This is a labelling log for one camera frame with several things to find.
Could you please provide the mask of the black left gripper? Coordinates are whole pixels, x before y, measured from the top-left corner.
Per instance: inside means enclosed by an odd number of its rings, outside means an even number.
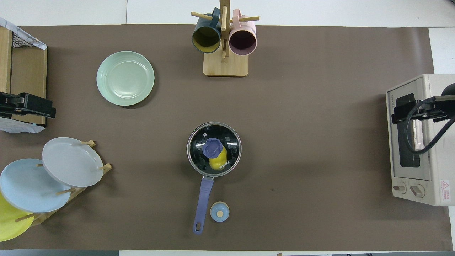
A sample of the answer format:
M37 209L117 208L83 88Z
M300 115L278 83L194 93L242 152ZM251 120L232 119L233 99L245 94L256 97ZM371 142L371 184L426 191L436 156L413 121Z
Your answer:
M12 115L37 115L46 118L55 118L56 109L51 100L33 94L0 93L0 116L11 118Z

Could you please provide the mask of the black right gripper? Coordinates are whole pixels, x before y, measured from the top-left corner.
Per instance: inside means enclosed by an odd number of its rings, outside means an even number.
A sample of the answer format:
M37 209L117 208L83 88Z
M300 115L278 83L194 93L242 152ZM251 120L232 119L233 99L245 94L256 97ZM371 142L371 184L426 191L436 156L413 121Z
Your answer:
M419 107L412 113L411 120L429 120L432 119L434 123L452 119L455 116L455 104L454 103L435 103L432 104L436 98L428 98L425 100L414 100L394 108L394 113L392 114L392 123L398 124L404 122L407 118L407 115L411 110L423 102L423 104L429 104L428 107L425 107L425 110L420 109Z

